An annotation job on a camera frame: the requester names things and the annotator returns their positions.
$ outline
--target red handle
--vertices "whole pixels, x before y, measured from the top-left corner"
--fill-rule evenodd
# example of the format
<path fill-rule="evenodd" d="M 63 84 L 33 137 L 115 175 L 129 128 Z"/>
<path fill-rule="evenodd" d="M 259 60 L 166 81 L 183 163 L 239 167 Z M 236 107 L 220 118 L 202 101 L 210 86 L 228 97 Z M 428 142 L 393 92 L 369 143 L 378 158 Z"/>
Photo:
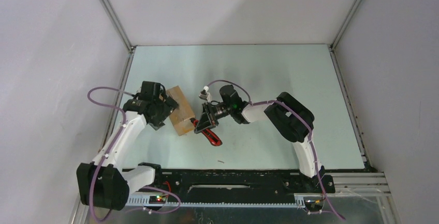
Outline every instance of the red handle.
<path fill-rule="evenodd" d="M 192 121 L 192 123 L 194 124 L 194 126 L 197 126 L 198 120 L 194 119 Z M 221 139 L 218 137 L 218 135 L 216 135 L 212 130 L 210 130 L 209 128 L 206 128 L 205 130 L 201 131 L 201 133 L 209 140 L 210 144 L 213 146 L 220 146 L 223 144 L 223 142 L 221 141 Z"/>

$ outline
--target purple cable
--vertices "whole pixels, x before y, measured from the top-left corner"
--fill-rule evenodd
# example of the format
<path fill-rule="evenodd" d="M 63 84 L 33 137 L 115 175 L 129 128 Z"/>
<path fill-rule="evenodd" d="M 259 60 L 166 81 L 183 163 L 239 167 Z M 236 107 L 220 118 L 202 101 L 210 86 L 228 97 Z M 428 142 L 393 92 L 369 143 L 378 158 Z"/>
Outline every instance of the purple cable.
<path fill-rule="evenodd" d="M 91 93 L 93 91 L 98 90 L 98 89 L 110 89 L 112 91 L 117 91 L 117 92 L 120 92 L 120 93 L 123 93 L 123 94 L 127 94 L 127 95 L 131 95 L 131 96 L 133 96 L 134 94 L 131 94 L 131 93 L 126 92 L 126 91 L 123 91 L 121 89 L 105 87 L 105 86 L 93 88 L 87 94 L 87 98 L 92 103 L 94 103 L 96 105 L 99 105 L 99 106 L 116 109 L 117 111 L 120 111 L 122 113 L 122 125 L 120 126 L 118 132 L 116 133 L 116 135 L 114 136 L 114 138 L 111 141 L 110 145 L 108 146 L 107 150 L 105 151 L 105 154 L 108 154 L 108 153 L 110 153 L 110 151 L 113 148 L 114 144 L 116 143 L 116 141 L 118 140 L 119 136 L 121 135 L 122 130 L 124 129 L 123 124 L 125 124 L 125 122 L 126 122 L 126 113 L 121 108 L 119 108 L 117 106 L 113 106 L 113 105 L 109 105 L 109 104 L 104 104 L 104 103 L 100 103 L 100 102 L 97 102 L 97 101 L 93 100 L 91 98 Z M 89 206 L 90 206 L 89 209 L 90 209 L 90 214 L 92 215 L 93 219 L 97 223 L 101 223 L 101 222 L 107 220 L 107 218 L 110 216 L 110 213 L 111 213 L 111 210 L 110 210 L 103 219 L 98 219 L 97 216 L 96 216 L 95 210 L 94 210 L 94 206 L 93 206 L 93 195 L 94 195 L 94 191 L 95 191 L 97 175 L 99 173 L 100 168 L 102 167 L 102 164 L 104 163 L 104 160 L 105 160 L 105 156 L 102 156 L 100 158 L 100 161 L 99 161 L 97 167 L 96 167 L 95 172 L 93 173 L 92 182 L 90 184 L 90 192 L 89 192 Z"/>
<path fill-rule="evenodd" d="M 129 213 L 129 212 L 137 211 L 137 210 L 149 210 L 149 211 L 151 211 L 151 213 L 156 213 L 156 214 L 169 214 L 169 213 L 172 213 L 172 212 L 178 210 L 178 209 L 180 208 L 180 206 L 181 206 L 181 200 L 180 200 L 180 198 L 179 198 L 177 195 L 175 195 L 174 193 L 170 192 L 170 191 L 166 191 L 166 190 L 159 189 L 159 188 L 155 188 L 155 187 L 151 187 L 151 186 L 144 186 L 142 189 L 151 189 L 151 190 L 155 190 L 155 191 L 159 191 L 159 192 L 165 193 L 165 194 L 167 194 L 167 195 L 171 195 L 171 196 L 173 196 L 173 197 L 175 197 L 175 198 L 177 199 L 177 201 L 178 201 L 178 205 L 177 205 L 177 207 L 175 207 L 175 208 L 173 208 L 173 209 L 171 209 L 171 210 L 163 211 L 163 212 L 162 212 L 162 211 L 156 211 L 156 210 L 150 210 L 150 209 L 148 209 L 148 208 L 146 208 L 146 207 L 145 207 L 145 208 L 143 208 L 143 207 L 137 207 L 137 208 L 133 208 L 133 209 L 131 209 L 131 210 L 127 210 L 125 213 Z"/>
<path fill-rule="evenodd" d="M 230 82 L 230 81 L 227 81 L 227 80 L 223 80 L 223 79 L 218 79 L 218 80 L 215 80 L 215 81 L 212 81 L 212 82 L 208 83 L 207 87 L 209 87 L 210 85 L 212 85 L 212 84 L 214 84 L 214 83 L 216 83 L 216 82 L 230 83 L 230 84 L 233 84 L 234 86 L 240 88 L 240 89 L 241 89 L 242 91 L 244 91 L 244 93 L 247 95 L 247 97 L 248 97 L 248 102 L 250 103 L 250 105 L 253 105 L 253 104 L 252 104 L 252 100 L 250 99 L 250 94 L 249 94 L 249 93 L 248 93 L 243 87 L 237 85 L 236 83 L 233 83 L 233 82 Z"/>
<path fill-rule="evenodd" d="M 320 184 L 320 188 L 321 188 L 321 191 L 322 191 L 322 193 L 323 193 L 323 195 L 325 196 L 325 200 L 328 202 L 328 204 L 329 204 L 329 207 L 331 208 L 331 210 L 332 210 L 332 212 L 339 218 L 339 219 L 341 219 L 341 220 L 343 220 L 343 221 L 345 221 L 346 220 L 346 218 L 343 216 L 343 215 L 341 215 L 341 214 L 339 214 L 336 210 L 335 210 L 335 208 L 334 208 L 334 206 L 332 206 L 332 203 L 331 203 L 331 201 L 329 200 L 329 198 L 327 197 L 327 194 L 326 194 L 326 190 L 325 190 L 325 188 L 323 187 L 323 182 L 321 181 L 321 177 L 320 177 L 320 173 L 319 173 L 319 171 L 318 171 L 318 163 L 317 163 L 317 152 L 316 152 L 316 150 L 315 150 L 315 147 L 314 147 L 314 143 L 313 143 L 313 141 L 312 141 L 312 134 L 313 134 L 313 131 L 312 131 L 312 129 L 311 129 L 311 127 L 308 125 L 308 123 L 306 123 L 306 121 L 304 120 L 304 119 L 302 119 L 296 112 L 294 112 L 290 107 L 288 107 L 285 103 L 283 103 L 283 102 L 281 102 L 281 101 L 278 101 L 278 100 L 269 100 L 269 101 L 260 101 L 260 102 L 257 102 L 257 103 L 254 103 L 253 105 L 254 106 L 257 106 L 257 105 L 261 105 L 261 104 L 268 104 L 268 103 L 277 103 L 277 104 L 279 104 L 279 105 L 281 105 L 281 106 L 283 106 L 286 110 L 288 110 L 291 114 L 293 114 L 307 129 L 308 129 L 308 132 L 309 132 L 309 134 L 308 134 L 308 141 L 310 142 L 310 145 L 311 145 L 311 149 L 313 150 L 313 156 L 314 156 L 314 166 L 315 166 L 315 168 L 316 168 L 316 171 L 317 171 L 317 178 L 318 178 L 318 183 Z"/>

